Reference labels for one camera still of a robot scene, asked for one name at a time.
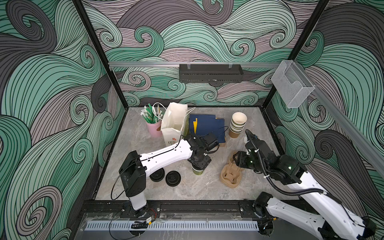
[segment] pink container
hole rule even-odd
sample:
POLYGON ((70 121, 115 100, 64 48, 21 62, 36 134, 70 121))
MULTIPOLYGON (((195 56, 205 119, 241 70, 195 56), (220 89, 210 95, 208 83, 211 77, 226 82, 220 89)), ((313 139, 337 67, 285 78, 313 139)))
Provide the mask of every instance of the pink container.
POLYGON ((151 135, 151 137, 161 137, 163 136, 160 128, 161 128, 161 120, 158 121, 157 123, 147 123, 147 128, 148 128, 148 131, 149 131, 149 134, 151 135))

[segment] white paper bag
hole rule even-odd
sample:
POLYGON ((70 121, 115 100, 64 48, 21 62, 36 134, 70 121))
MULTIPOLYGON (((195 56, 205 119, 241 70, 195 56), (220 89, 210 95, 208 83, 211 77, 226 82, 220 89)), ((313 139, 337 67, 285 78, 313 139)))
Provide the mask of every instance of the white paper bag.
POLYGON ((195 108, 187 109, 187 104, 170 103, 164 113, 160 129, 167 147, 177 143, 181 134, 187 134, 188 114, 195 108))

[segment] swirl wallpaper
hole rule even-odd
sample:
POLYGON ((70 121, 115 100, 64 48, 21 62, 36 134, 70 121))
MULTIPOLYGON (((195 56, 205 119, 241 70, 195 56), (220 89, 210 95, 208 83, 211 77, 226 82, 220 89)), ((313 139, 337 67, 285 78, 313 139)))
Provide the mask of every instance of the swirl wallpaper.
MULTIPOLYGON (((109 61, 280 62, 317 0, 83 0, 109 61)), ((180 83, 178 68, 114 68, 127 103, 261 105, 274 69, 242 83, 180 83)))
MULTIPOLYGON (((384 1, 331 3, 296 60, 384 155, 384 1)), ((315 96, 288 109, 276 93, 267 113, 286 154, 349 209, 384 227, 383 178, 315 96)))
POLYGON ((0 239, 68 239, 124 108, 71 0, 0 1, 0 239))

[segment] gray floor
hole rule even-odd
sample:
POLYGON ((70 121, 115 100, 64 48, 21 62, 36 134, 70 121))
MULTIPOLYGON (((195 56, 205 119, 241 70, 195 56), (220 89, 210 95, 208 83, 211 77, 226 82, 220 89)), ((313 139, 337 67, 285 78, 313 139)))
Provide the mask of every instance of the gray floor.
MULTIPOLYGON (((154 139, 150 137, 146 124, 140 116, 141 109, 130 108, 128 110, 96 200, 111 199, 112 185, 119 175, 118 169, 129 152, 136 150, 141 154, 165 147, 162 138, 154 139)), ((225 125, 229 125, 231 116, 235 112, 245 113, 248 117, 245 128, 250 129, 253 134, 264 140, 278 155, 276 146, 259 108, 196 108, 193 110, 193 113, 215 114, 217 118, 224 118, 225 125)), ((151 200, 242 200, 256 199, 260 192, 264 191, 282 200, 297 199, 297 197, 288 197, 278 193, 263 178, 262 174, 256 174, 250 169, 245 169, 242 172, 242 180, 238 187, 230 189, 222 184, 219 180, 219 174, 224 165, 228 163, 228 160, 234 153, 240 150, 245 151, 244 131, 236 139, 229 137, 228 131, 225 133, 225 137, 227 140, 226 146, 220 147, 216 153, 210 155, 212 162, 202 175, 195 175, 187 160, 181 160, 168 165, 164 168, 166 174, 172 170, 178 171, 182 178, 181 183, 176 187, 170 187, 166 184, 165 179, 160 182, 153 182, 148 177, 145 189, 146 198, 151 200)), ((279 182, 276 182, 276 185, 283 190, 289 191, 289 188, 279 182)), ((119 179, 114 188, 113 197, 116 197, 123 190, 121 180, 119 179)), ((127 199, 125 194, 118 198, 118 200, 127 199)))

